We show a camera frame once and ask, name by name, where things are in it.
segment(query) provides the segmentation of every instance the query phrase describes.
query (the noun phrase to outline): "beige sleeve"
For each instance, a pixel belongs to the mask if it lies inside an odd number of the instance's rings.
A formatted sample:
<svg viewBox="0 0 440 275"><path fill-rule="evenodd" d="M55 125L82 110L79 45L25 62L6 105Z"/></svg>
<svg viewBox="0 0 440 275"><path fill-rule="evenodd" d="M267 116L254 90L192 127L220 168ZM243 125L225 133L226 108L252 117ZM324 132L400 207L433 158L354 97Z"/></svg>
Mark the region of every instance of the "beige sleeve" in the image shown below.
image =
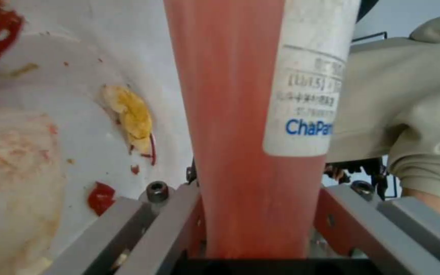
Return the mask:
<svg viewBox="0 0 440 275"><path fill-rule="evenodd" d="M440 17L419 26L410 37L438 47ZM390 149L390 171L402 187L440 197L440 87L399 113L390 126L405 127Z"/></svg>
<svg viewBox="0 0 440 275"><path fill-rule="evenodd" d="M329 162L389 154L404 188L440 196L440 18L351 49Z"/></svg>

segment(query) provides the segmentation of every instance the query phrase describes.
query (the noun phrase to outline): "person's arm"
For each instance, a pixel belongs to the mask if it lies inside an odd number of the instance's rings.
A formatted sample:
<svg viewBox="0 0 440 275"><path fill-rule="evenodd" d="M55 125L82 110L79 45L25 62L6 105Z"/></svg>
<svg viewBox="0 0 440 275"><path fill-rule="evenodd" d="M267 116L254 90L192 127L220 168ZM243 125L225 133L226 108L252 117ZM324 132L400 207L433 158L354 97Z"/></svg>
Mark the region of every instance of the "person's arm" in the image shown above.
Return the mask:
<svg viewBox="0 0 440 275"><path fill-rule="evenodd" d="M402 197L407 196L414 197L421 202L424 202L428 207L432 208L433 210L435 210L435 212L438 212L440 214L440 197L415 189L404 188L402 190Z"/></svg>

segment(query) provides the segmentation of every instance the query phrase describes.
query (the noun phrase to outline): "omelette piece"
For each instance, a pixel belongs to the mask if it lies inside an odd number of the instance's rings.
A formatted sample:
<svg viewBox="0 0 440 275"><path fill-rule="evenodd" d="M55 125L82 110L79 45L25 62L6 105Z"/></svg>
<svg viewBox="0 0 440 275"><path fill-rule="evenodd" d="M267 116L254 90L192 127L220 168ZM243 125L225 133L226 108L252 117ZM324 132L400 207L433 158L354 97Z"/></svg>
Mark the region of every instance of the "omelette piece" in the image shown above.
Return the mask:
<svg viewBox="0 0 440 275"><path fill-rule="evenodd" d="M103 98L108 106L118 114L128 143L138 148L140 153L148 153L150 151L149 136L152 132L152 118L143 99L123 86L105 86Z"/></svg>

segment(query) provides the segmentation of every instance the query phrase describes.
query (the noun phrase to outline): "bottle label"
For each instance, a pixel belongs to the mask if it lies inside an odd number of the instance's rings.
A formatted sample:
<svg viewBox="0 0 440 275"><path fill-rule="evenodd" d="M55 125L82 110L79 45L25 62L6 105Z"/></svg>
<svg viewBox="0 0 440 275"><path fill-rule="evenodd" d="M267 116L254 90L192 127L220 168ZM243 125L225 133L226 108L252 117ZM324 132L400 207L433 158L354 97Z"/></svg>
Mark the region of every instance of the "bottle label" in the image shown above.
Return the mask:
<svg viewBox="0 0 440 275"><path fill-rule="evenodd" d="M328 151L359 0L286 0L264 131L269 155Z"/></svg>

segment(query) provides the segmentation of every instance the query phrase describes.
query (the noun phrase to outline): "white surface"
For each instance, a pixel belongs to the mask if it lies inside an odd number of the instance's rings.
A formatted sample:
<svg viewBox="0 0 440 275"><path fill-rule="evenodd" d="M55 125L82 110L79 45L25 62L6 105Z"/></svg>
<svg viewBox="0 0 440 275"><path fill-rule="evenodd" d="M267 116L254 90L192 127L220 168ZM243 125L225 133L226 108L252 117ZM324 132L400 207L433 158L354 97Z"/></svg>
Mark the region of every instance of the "white surface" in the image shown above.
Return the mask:
<svg viewBox="0 0 440 275"><path fill-rule="evenodd" d="M68 168L63 217L50 250L55 256L96 220L86 202L95 181L131 198L150 181L183 183L192 159L188 129L162 1L10 2L27 24L0 61L0 73L30 62L40 68L17 79L0 77L0 105L51 115ZM148 104L157 141L155 167L128 155L117 126L95 102L103 84L130 84ZM140 165L138 176L130 171L133 164Z"/></svg>

